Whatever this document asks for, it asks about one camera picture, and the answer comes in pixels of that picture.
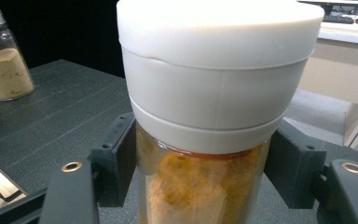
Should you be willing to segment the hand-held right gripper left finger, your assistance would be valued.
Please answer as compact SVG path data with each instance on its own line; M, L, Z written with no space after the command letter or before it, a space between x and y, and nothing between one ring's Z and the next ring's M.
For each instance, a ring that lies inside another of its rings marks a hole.
M136 166L134 115L118 116L85 160L51 175L38 224L99 224L100 207L124 205Z

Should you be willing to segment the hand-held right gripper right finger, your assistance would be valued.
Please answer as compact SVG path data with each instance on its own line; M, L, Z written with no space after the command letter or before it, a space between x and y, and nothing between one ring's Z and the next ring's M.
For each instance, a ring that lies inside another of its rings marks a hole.
M283 120L264 173L289 208L317 205L319 224L358 224L358 151L307 136Z

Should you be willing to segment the black shelf with metal legs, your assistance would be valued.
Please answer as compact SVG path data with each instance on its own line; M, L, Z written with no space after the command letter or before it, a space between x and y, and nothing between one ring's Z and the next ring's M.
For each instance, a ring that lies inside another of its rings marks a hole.
M0 171L28 194L46 188L59 165L87 158L131 110L121 77L65 60L31 74L33 92L0 102Z

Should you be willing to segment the glass jar with metal lid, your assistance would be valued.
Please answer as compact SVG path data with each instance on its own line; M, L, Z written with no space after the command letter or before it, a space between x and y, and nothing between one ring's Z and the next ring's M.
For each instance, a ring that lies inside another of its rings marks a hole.
M33 90L28 66L0 11L0 102L20 98Z

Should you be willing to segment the spice jar with white lid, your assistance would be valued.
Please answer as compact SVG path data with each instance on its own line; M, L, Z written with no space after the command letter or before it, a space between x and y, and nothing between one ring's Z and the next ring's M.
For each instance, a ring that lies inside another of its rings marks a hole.
M297 0L118 0L140 224L250 224L324 13Z

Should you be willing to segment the beige desk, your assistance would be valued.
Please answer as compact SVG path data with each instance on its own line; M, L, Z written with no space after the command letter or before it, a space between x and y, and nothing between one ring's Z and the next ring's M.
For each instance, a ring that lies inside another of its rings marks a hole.
M324 22L299 88L349 103L343 145L358 145L358 0L299 0L321 6L331 15L351 17L354 24Z

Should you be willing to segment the black curtain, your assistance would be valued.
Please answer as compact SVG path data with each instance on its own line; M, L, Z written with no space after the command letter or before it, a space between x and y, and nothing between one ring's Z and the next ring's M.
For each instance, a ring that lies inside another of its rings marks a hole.
M118 0L0 0L29 67L64 59L124 76Z

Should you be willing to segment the black keyboard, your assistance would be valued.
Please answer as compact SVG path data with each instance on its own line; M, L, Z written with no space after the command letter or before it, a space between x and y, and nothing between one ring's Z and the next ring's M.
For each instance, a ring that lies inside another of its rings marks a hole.
M325 15L323 22L340 23L340 24L354 24L354 20L351 17Z

